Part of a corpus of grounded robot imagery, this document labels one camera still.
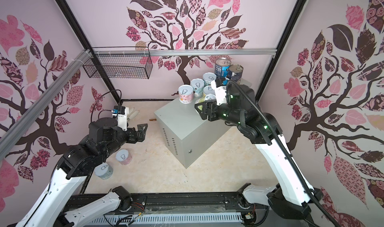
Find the teal label white-lid can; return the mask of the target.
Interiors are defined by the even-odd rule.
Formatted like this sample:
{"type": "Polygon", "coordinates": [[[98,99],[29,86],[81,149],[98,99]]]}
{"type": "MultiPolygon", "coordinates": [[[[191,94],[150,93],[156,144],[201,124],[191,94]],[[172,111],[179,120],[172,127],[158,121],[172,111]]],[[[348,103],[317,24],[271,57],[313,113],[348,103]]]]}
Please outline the teal label white-lid can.
{"type": "Polygon", "coordinates": [[[216,74],[212,72],[207,72],[203,74],[203,81],[205,83],[205,86],[211,85],[211,82],[215,81],[216,78],[216,74]]]}

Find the blue label tin can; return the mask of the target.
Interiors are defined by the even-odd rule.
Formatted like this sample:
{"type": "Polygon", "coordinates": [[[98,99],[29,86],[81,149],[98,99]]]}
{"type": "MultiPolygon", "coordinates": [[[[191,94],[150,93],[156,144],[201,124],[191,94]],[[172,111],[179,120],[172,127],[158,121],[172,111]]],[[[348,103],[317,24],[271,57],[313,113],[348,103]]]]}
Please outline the blue label tin can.
{"type": "Polygon", "coordinates": [[[218,78],[227,77],[232,62],[228,57],[218,58],[215,62],[215,74],[218,78]]]}

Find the yellow label white-lid can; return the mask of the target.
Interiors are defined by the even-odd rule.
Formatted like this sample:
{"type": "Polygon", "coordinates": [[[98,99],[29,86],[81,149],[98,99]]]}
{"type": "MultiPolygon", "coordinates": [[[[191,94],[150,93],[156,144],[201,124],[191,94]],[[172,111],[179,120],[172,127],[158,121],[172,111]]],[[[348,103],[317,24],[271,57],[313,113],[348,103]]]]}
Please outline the yellow label white-lid can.
{"type": "Polygon", "coordinates": [[[208,86],[204,87],[203,94],[204,94],[204,96],[209,95],[209,94],[215,95],[215,91],[211,85],[208,85],[208,86]]]}

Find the pink small white-lid can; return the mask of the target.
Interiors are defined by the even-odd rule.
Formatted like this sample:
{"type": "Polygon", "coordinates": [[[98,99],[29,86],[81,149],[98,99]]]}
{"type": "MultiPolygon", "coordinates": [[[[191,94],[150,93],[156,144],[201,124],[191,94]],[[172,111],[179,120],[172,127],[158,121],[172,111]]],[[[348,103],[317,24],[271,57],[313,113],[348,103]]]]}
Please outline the pink small white-lid can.
{"type": "Polygon", "coordinates": [[[183,104],[189,104],[194,98],[194,88],[190,85],[182,85],[178,89],[179,100],[183,104]]]}

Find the pink label white-lid can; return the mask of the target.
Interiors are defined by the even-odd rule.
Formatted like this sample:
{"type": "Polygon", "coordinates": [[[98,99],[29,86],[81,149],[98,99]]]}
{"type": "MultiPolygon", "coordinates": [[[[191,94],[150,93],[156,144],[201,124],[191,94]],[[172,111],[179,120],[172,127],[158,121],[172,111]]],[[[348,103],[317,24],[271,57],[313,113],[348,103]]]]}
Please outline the pink label white-lid can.
{"type": "Polygon", "coordinates": [[[132,161],[132,155],[127,149],[121,149],[116,153],[116,160],[121,165],[128,165],[132,161]]]}

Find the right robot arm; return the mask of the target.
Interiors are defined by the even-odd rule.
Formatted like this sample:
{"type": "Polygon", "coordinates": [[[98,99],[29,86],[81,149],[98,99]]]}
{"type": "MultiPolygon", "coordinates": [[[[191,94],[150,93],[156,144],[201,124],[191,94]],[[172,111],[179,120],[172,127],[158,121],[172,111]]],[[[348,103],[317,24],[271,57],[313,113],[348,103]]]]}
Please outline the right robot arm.
{"type": "Polygon", "coordinates": [[[315,223],[310,204],[315,204],[334,226],[340,226],[321,205],[322,191],[314,188],[297,166],[276,119],[263,113],[253,100],[253,90],[225,78],[212,81],[211,88],[215,91],[214,99],[195,104],[201,119],[221,119],[235,126],[262,153],[278,180],[274,187],[245,187],[241,196],[246,202],[266,206],[283,219],[303,220],[312,226],[315,223]]]}

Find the green label white-lid can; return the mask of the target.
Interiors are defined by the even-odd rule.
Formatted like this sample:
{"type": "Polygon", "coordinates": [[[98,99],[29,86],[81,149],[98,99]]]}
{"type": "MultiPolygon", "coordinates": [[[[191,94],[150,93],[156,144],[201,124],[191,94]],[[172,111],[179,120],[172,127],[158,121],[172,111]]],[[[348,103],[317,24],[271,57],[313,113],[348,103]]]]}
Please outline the green label white-lid can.
{"type": "Polygon", "coordinates": [[[216,96],[214,94],[204,95],[195,102],[195,107],[202,108],[206,103],[216,103],[216,96]]]}

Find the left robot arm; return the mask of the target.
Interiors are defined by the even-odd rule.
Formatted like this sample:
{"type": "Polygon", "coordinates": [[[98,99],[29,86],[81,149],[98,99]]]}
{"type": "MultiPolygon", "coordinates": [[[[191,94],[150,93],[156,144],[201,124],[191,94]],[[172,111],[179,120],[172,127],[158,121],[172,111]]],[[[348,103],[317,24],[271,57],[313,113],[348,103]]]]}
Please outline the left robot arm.
{"type": "Polygon", "coordinates": [[[64,212],[67,202],[94,169],[126,144],[143,142],[148,124],[122,129],[112,117],[89,124],[89,134],[62,155],[50,182],[30,211],[15,227],[83,227],[99,216],[131,208],[132,195],[123,187],[74,211],[64,212]]]}

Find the dark grey tin can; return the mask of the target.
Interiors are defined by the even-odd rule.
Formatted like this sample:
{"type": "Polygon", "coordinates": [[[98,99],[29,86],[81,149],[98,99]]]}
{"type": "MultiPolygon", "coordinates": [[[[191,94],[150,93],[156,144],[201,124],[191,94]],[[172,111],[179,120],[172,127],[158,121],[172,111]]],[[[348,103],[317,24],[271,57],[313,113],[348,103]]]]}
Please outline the dark grey tin can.
{"type": "Polygon", "coordinates": [[[239,64],[233,64],[229,67],[228,78],[236,83],[240,83],[242,79],[244,68],[239,64]]]}

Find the light blue white-lid can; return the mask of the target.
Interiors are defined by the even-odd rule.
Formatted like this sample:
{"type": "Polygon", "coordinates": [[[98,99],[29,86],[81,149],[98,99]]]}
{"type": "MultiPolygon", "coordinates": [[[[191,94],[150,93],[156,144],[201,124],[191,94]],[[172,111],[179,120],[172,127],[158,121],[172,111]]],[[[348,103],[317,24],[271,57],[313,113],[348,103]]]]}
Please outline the light blue white-lid can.
{"type": "Polygon", "coordinates": [[[193,79],[191,81],[191,87],[194,89],[194,96],[196,98],[201,98],[203,96],[205,82],[202,79],[200,78],[193,79]]]}

